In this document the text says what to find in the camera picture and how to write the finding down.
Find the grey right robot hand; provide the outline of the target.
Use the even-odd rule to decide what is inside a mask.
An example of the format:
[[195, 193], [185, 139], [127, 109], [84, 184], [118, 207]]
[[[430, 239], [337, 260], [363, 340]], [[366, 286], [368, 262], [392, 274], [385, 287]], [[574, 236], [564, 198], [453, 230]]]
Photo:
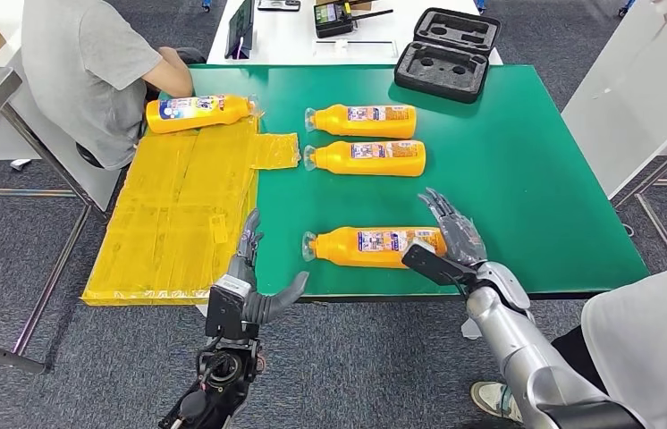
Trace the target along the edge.
[[435, 189], [418, 194], [437, 221], [446, 245], [446, 256], [462, 265], [475, 267], [487, 261], [487, 252], [475, 224]]

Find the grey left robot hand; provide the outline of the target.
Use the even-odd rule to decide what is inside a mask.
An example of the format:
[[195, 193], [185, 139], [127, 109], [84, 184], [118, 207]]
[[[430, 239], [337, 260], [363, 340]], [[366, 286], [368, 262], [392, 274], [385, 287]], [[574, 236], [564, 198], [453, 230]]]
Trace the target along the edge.
[[236, 252], [230, 260], [227, 274], [249, 285], [244, 299], [242, 320], [253, 324], [266, 324], [303, 295], [309, 272], [299, 272], [289, 286], [274, 295], [258, 293], [255, 269], [258, 243], [263, 238], [263, 233], [257, 231], [259, 225], [260, 212], [254, 208], [249, 212], [243, 224]]

